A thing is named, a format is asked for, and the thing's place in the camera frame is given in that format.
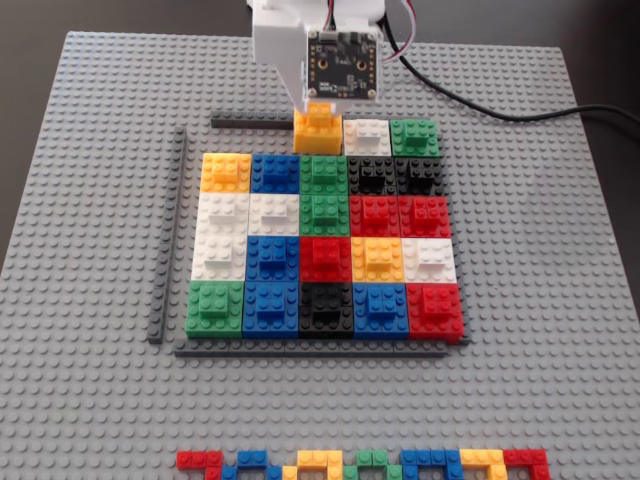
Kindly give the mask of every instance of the yellow lego brick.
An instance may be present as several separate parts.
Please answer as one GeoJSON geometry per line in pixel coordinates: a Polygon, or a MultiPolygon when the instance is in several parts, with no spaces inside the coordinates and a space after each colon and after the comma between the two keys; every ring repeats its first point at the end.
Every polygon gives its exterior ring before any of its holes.
{"type": "Polygon", "coordinates": [[[327,480],[342,480],[342,465],[327,468],[327,480]]]}
{"type": "Polygon", "coordinates": [[[325,450],[299,450],[298,468],[300,470],[323,470],[328,465],[327,457],[325,450]]]}
{"type": "Polygon", "coordinates": [[[283,466],[282,480],[298,480],[298,467],[283,466]]]}
{"type": "Polygon", "coordinates": [[[340,155],[342,115],[332,115],[327,103],[310,103],[308,113],[293,115],[293,151],[317,155],[340,155]]]}
{"type": "Polygon", "coordinates": [[[202,159],[200,191],[205,193],[248,193],[251,155],[205,153],[202,159]]]}
{"type": "Polygon", "coordinates": [[[489,465],[504,465],[502,450],[460,450],[463,467],[481,468],[489,465]]]}
{"type": "Polygon", "coordinates": [[[402,243],[399,238],[353,237],[351,257],[354,282],[404,282],[402,243]]]}
{"type": "Polygon", "coordinates": [[[330,467],[342,467],[342,450],[328,450],[327,460],[330,467]]]}
{"type": "Polygon", "coordinates": [[[489,465],[487,480],[508,480],[507,467],[504,465],[489,465]]]}

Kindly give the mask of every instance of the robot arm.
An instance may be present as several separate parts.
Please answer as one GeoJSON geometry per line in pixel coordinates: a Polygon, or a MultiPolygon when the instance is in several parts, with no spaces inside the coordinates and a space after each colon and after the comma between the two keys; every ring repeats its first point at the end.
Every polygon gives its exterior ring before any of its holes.
{"type": "Polygon", "coordinates": [[[375,102],[382,90],[382,32],[375,22],[384,0],[337,0],[336,30],[323,30],[326,0],[253,0],[253,49],[258,64],[273,65],[295,108],[375,102]]]}

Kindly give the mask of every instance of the white lego brick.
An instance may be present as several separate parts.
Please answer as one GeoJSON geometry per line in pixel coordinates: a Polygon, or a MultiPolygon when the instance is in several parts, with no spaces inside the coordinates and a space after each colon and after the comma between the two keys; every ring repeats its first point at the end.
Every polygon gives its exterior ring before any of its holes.
{"type": "Polygon", "coordinates": [[[391,135],[387,120],[345,120],[345,155],[391,156],[391,135]]]}
{"type": "Polygon", "coordinates": [[[249,235],[296,237],[300,230],[300,195],[250,194],[249,235]]]}
{"type": "Polygon", "coordinates": [[[403,238],[406,283],[456,283],[453,246],[449,238],[403,238]]]}
{"type": "Polygon", "coordinates": [[[200,193],[196,232],[207,237],[246,235],[248,193],[200,193]]]}
{"type": "Polygon", "coordinates": [[[246,263],[246,235],[210,236],[196,230],[191,280],[243,281],[246,263]]]}

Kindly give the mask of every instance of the dark table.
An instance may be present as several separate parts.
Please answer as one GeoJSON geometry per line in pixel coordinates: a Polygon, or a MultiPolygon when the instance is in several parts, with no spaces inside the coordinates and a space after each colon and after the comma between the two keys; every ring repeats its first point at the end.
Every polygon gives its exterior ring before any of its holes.
{"type": "MultiPolygon", "coordinates": [[[[417,41],[561,47],[578,103],[613,103],[640,113],[637,0],[413,3],[417,41]]],[[[404,39],[403,9],[396,0],[387,4],[396,37],[404,39]]],[[[70,30],[249,36],[251,15],[244,0],[0,0],[2,258],[70,30]]],[[[637,308],[640,128],[606,114],[583,119],[637,308]]]]}

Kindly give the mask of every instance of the black cable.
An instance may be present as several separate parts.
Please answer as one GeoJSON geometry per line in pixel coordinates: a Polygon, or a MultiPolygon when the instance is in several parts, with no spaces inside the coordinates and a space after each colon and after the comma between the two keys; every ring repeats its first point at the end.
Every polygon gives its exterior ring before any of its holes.
{"type": "MultiPolygon", "coordinates": [[[[387,14],[385,13],[384,17],[382,17],[382,19],[378,22],[378,25],[380,26],[380,28],[383,28],[384,31],[387,34],[387,38],[389,39],[389,43],[391,43],[391,47],[393,48],[394,52],[397,52],[399,50],[398,48],[398,44],[396,43],[396,40],[393,36],[393,33],[391,32],[391,26],[389,25],[389,19],[387,18],[387,14]]],[[[578,107],[573,107],[573,108],[567,108],[566,110],[558,110],[556,112],[548,112],[548,113],[541,113],[538,115],[525,115],[525,116],[517,116],[517,115],[506,115],[504,113],[500,113],[500,112],[494,112],[493,110],[490,110],[486,107],[483,107],[482,105],[478,105],[477,103],[472,102],[471,100],[467,100],[466,98],[461,97],[460,95],[453,93],[449,90],[447,90],[444,87],[441,87],[440,85],[438,85],[437,83],[433,82],[432,80],[429,80],[427,77],[425,77],[422,73],[420,73],[418,70],[415,69],[415,67],[413,65],[411,65],[411,63],[409,62],[409,60],[406,59],[406,57],[401,56],[399,57],[399,60],[402,62],[402,64],[407,67],[407,69],[418,79],[420,80],[422,83],[424,83],[425,85],[433,88],[434,90],[442,93],[443,95],[446,95],[447,97],[455,100],[456,102],[459,102],[473,110],[476,110],[480,113],[483,113],[489,117],[493,117],[493,118],[497,118],[499,120],[505,120],[508,122],[538,122],[541,120],[549,120],[552,118],[558,118],[558,117],[564,117],[566,115],[572,115],[574,113],[583,113],[583,112],[592,112],[592,111],[605,111],[605,112],[610,112],[610,113],[617,113],[618,115],[622,115],[623,117],[626,117],[627,119],[631,120],[632,122],[637,123],[638,125],[640,125],[640,117],[634,115],[633,113],[624,110],[620,107],[616,107],[613,105],[581,105],[578,107]]]]}

